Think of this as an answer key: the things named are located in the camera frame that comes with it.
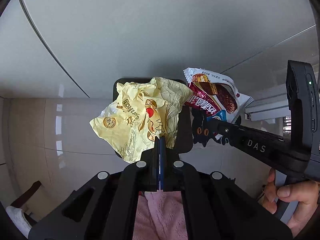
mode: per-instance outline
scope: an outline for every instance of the metal screw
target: metal screw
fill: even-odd
[[[183,162],[182,162],[182,161],[175,161],[175,162],[173,163],[173,165],[174,165],[175,167],[177,167],[177,168],[180,168],[180,167],[183,166]]]
[[[212,173],[212,177],[214,179],[221,179],[222,178],[222,174],[220,172],[216,171],[216,172]]]
[[[105,171],[99,172],[98,173],[98,178],[99,179],[106,179],[108,177],[108,173],[106,173]]]
[[[138,168],[143,168],[147,165],[147,163],[144,161],[138,161],[136,165]]]

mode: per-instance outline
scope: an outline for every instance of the red circle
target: red circle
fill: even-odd
[[[151,107],[148,107],[148,108],[146,109],[146,111],[147,111],[147,113],[148,113],[148,115],[149,115],[149,118],[150,118],[151,116],[153,116],[154,111],[153,111],[153,109],[152,109]]]

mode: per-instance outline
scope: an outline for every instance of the chocolate cake picture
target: chocolate cake picture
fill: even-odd
[[[210,82],[199,82],[199,85],[208,95],[216,96],[220,103],[224,106],[228,114],[232,114],[237,110],[238,106],[235,97],[234,95],[231,95],[233,94],[231,88],[230,91],[225,88],[225,86],[227,85],[213,84]]]
[[[209,82],[209,79],[207,75],[205,74],[195,74],[192,76],[192,82],[193,83],[198,83],[198,82]]]

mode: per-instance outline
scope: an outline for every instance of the ceiling line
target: ceiling line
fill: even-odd
[[[68,71],[62,66],[61,62],[57,59],[57,57],[54,55],[54,53],[52,52],[52,50],[49,48],[48,44],[44,41],[43,37],[41,36],[41,34],[39,33],[38,29],[36,28],[33,20],[31,19],[31,16],[27,10],[27,7],[24,3],[24,0],[19,0],[19,3],[21,5],[21,8],[28,20],[28,22],[30,23],[31,27],[33,28],[34,32],[36,33],[36,35],[38,36],[39,40],[42,42],[42,44],[44,45],[44,47],[47,49],[47,51],[49,52],[49,54],[53,57],[53,59],[56,61],[56,63],[60,66],[60,68],[68,75],[68,77],[77,85],[78,88],[81,89],[81,91],[83,93],[85,93],[85,95],[90,98],[88,96],[88,94],[86,92],[84,92],[84,90],[78,85],[78,83],[71,77],[71,75],[68,73]]]
[[[228,70],[230,70],[231,68],[233,68],[233,67],[235,67],[235,66],[238,66],[239,64],[245,62],[246,60],[248,60],[248,59],[250,59],[250,58],[252,58],[252,57],[255,57],[255,56],[261,54],[261,53],[264,52],[266,49],[272,48],[272,47],[274,47],[274,46],[276,46],[276,45],[278,45],[278,44],[280,44],[280,43],[282,43],[282,42],[284,42],[284,41],[287,41],[288,39],[291,39],[292,37],[297,36],[297,35],[299,35],[300,33],[303,33],[303,32],[305,32],[305,31],[307,31],[308,29],[310,29],[310,28],[312,28],[312,27],[315,27],[315,26],[316,26],[316,24],[314,24],[314,25],[306,28],[305,30],[303,30],[303,31],[301,31],[301,32],[299,32],[299,33],[296,33],[295,35],[290,36],[289,38],[284,39],[283,41],[280,41],[280,42],[278,42],[278,43],[276,43],[276,44],[273,44],[273,45],[271,45],[271,46],[269,46],[269,47],[266,47],[266,48],[263,49],[262,51],[257,52],[256,54],[252,55],[251,57],[246,58],[245,60],[243,60],[243,61],[241,61],[241,62],[233,65],[232,67],[230,67],[230,68],[222,71],[221,73],[224,73],[225,71],[228,71]]]

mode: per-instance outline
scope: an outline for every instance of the white ceiling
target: white ceiling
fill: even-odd
[[[0,18],[0,59],[2,97],[86,97],[45,49],[18,0]]]
[[[113,83],[123,77],[184,80],[185,67],[223,72],[315,24],[308,0],[24,2],[54,55],[92,98],[111,98]],[[49,59],[18,7],[12,0],[0,19],[0,46],[9,44],[0,52],[5,70],[2,74],[7,75],[1,80],[0,95],[57,97],[52,84],[63,80],[70,86],[65,97],[85,97]],[[268,62],[257,63],[247,64],[241,71],[237,65],[226,74],[232,75],[239,89],[250,92],[260,86],[261,90],[263,83],[236,74],[264,74],[264,68],[270,67]]]
[[[316,26],[265,49],[223,74],[235,80],[241,93],[256,99],[254,96],[257,91],[285,83],[289,59],[308,62],[318,72],[319,49]]]

